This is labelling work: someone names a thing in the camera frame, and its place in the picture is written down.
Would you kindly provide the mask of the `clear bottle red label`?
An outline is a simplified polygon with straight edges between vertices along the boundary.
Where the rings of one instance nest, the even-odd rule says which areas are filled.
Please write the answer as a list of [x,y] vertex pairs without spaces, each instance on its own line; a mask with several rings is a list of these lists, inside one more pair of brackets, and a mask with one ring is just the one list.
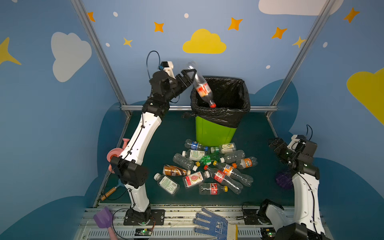
[[201,99],[206,102],[210,108],[215,108],[216,103],[214,102],[213,92],[206,81],[206,79],[197,71],[197,65],[195,62],[188,63],[189,70],[196,70],[196,73],[191,77],[194,82],[194,87],[201,97]]

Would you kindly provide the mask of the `orange label short bottle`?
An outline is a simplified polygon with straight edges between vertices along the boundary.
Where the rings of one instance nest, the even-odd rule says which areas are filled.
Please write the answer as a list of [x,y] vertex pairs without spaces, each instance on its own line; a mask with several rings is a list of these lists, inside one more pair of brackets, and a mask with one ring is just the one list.
[[237,160],[235,163],[232,163],[232,166],[235,169],[243,170],[251,167],[255,167],[258,164],[256,157],[249,157]]

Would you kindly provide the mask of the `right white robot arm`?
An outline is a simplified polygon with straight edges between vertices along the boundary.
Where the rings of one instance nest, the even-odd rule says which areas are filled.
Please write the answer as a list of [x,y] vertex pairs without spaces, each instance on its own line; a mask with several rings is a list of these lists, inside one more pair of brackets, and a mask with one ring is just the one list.
[[259,215],[273,225],[276,240],[326,240],[318,199],[320,171],[313,165],[318,145],[304,135],[293,135],[289,144],[281,138],[270,139],[269,147],[293,172],[295,211],[290,220],[281,205],[266,199]]

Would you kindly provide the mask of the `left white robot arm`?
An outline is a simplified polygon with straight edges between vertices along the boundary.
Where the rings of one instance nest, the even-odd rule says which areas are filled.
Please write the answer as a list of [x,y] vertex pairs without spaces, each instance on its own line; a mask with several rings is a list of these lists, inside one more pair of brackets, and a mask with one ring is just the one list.
[[151,95],[142,107],[141,119],[132,138],[121,155],[110,161],[113,172],[129,193],[131,206],[127,214],[134,223],[146,224],[151,217],[145,186],[149,171],[142,165],[147,147],[169,111],[170,101],[193,85],[196,76],[195,69],[182,70],[175,77],[165,71],[155,72],[150,80]]

